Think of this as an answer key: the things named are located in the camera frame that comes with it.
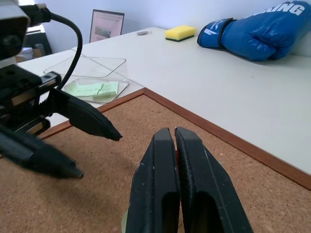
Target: cork board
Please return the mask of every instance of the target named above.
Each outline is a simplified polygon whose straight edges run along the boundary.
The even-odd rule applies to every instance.
[[[173,132],[175,126],[195,131],[223,164],[255,233],[309,232],[307,189],[149,97],[137,97],[105,115],[123,135],[120,142],[74,127],[46,139],[76,160],[85,174],[81,180],[55,180],[0,159],[1,233],[121,232],[132,176],[153,134],[164,127]]]

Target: boxing glove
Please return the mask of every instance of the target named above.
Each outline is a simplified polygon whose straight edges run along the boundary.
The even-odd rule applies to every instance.
[[[252,16],[221,19],[205,26],[198,44],[226,48],[253,61],[285,57],[311,29],[311,5],[285,2]]]

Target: picture frame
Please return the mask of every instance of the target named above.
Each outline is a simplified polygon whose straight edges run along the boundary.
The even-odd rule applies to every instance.
[[[89,42],[122,34],[124,13],[93,9]]]

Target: green sticky note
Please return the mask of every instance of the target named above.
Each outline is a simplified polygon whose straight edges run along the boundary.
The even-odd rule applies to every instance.
[[[78,85],[76,83],[70,83],[65,91],[73,96],[95,96],[99,93],[103,87],[102,83],[90,84],[90,85]]]
[[[119,82],[103,83],[102,88],[99,90],[96,97],[115,96],[118,94],[118,86],[119,86]]]

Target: transparent container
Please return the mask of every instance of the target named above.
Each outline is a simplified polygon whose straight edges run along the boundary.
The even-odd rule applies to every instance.
[[[68,71],[73,57],[70,57],[44,71],[49,73],[54,71],[62,77]],[[90,85],[96,83],[118,82],[118,92],[115,95],[94,98],[88,96],[77,96],[78,98],[96,103],[109,103],[120,95],[129,85],[126,59],[85,57],[81,56],[71,77],[67,81],[63,90],[66,91],[71,84]]]

